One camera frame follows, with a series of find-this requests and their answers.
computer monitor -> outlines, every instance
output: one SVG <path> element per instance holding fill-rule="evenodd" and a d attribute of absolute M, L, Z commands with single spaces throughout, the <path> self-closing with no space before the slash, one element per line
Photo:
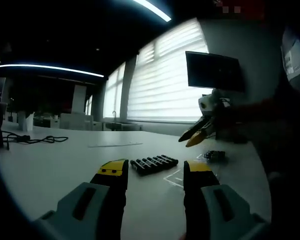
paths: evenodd
<path fill-rule="evenodd" d="M 193 51 L 186 51 L 185 54 L 189 86 L 238 92 L 245 90 L 237 59 Z"/>

table surface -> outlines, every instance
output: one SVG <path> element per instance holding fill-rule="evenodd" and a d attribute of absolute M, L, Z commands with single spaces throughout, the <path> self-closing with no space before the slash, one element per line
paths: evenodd
<path fill-rule="evenodd" d="M 24 135 L 17 124 L 3 122 L 2 130 Z M 179 164 L 170 170 L 140 177 L 130 168 L 126 207 L 122 221 L 123 240 L 179 239 L 186 231 L 183 206 L 184 192 L 165 177 L 183 171 L 183 162 L 193 160 L 208 150 L 225 151 L 226 165 L 210 164 L 221 184 L 227 184 L 258 213 L 271 221 L 271 195 L 266 174 L 251 142 L 233 144 L 207 139 L 186 148 L 177 136 L 144 131 L 77 131 L 33 127 L 33 138 L 47 135 L 67 136 L 65 142 L 31 145 L 11 143 L 10 150 L 0 150 L 0 173 L 12 197 L 32 221 L 49 210 L 82 182 L 90 182 L 104 163 L 167 155 Z M 88 147 L 104 144 L 143 143 L 130 146 Z"/>

white window blind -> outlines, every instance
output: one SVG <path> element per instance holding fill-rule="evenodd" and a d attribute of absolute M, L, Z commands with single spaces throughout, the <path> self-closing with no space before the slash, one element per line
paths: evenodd
<path fill-rule="evenodd" d="M 113 118 L 113 111 L 116 111 L 116 116 L 120 117 L 122 83 L 124 77 L 125 63 L 115 70 L 106 82 L 103 117 Z"/>
<path fill-rule="evenodd" d="M 85 115 L 91 115 L 92 95 L 85 103 Z"/>
<path fill-rule="evenodd" d="M 208 53 L 196 19 L 163 34 L 139 53 L 128 100 L 130 120 L 193 122 L 198 99 L 210 88 L 188 86 L 185 51 Z"/>

led light strip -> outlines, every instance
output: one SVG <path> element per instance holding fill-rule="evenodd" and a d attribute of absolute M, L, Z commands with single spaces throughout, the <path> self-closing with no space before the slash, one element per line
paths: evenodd
<path fill-rule="evenodd" d="M 134 1 L 137 2 L 138 4 L 141 4 L 142 6 L 146 7 L 147 9 L 151 10 L 157 16 L 161 17 L 164 21 L 168 22 L 171 20 L 171 18 L 169 16 L 167 16 L 164 12 L 159 10 L 156 6 L 149 3 L 148 1 L 146 1 L 146 0 L 134 0 Z"/>
<path fill-rule="evenodd" d="M 13 66 L 14 66 L 14 67 L 17 67 L 17 66 L 18 66 L 18 67 L 21 67 L 21 66 L 22 66 L 22 67 L 25 67 L 25 66 L 26 66 L 26 67 L 31 67 L 31 68 L 33 68 L 33 67 L 34 67 L 34 68 L 37 68 L 37 67 L 38 67 L 38 68 L 41 68 L 41 67 L 42 67 L 42 68 L 44 68 L 44 69 L 45 69 L 45 68 L 46 68 L 46 69 L 57 69 L 57 70 L 63 70 L 63 71 L 75 72 L 75 73 L 78 72 L 78 73 L 80 73 L 80 74 L 82 73 L 82 74 L 88 74 L 88 75 L 92 75 L 92 76 L 98 76 L 98 77 L 100 77 L 100 78 L 101 78 L 101 77 L 102 77 L 102 78 L 104 77 L 103 75 L 96 74 L 96 73 L 93 74 L 93 73 L 91 73 L 91 72 L 89 73 L 89 72 L 87 72 L 87 71 L 85 72 L 85 71 L 79 71 L 79 70 L 74 70 L 74 69 L 69 69 L 69 68 L 66 68 L 66 69 L 65 69 L 65 68 L 63 68 L 63 67 L 61 68 L 61 67 L 57 67 L 57 66 L 54 66 L 54 67 L 53 67 L 53 66 L 33 65 L 33 64 L 5 64 L 5 65 L 0 65 L 0 68 L 1 68 L 1 67 L 2 67 L 2 68 L 5 68 L 5 67 L 9 67 L 9 66 L 10 66 L 10 67 L 13 67 Z"/>

ceiling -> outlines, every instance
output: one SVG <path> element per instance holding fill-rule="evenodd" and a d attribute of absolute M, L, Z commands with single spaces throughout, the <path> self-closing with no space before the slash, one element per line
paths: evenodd
<path fill-rule="evenodd" d="M 133 0 L 0 1 L 1 64 L 66 67 L 105 80 L 166 30 L 193 17 L 222 15 L 213 0 L 148 1 L 172 20 Z"/>

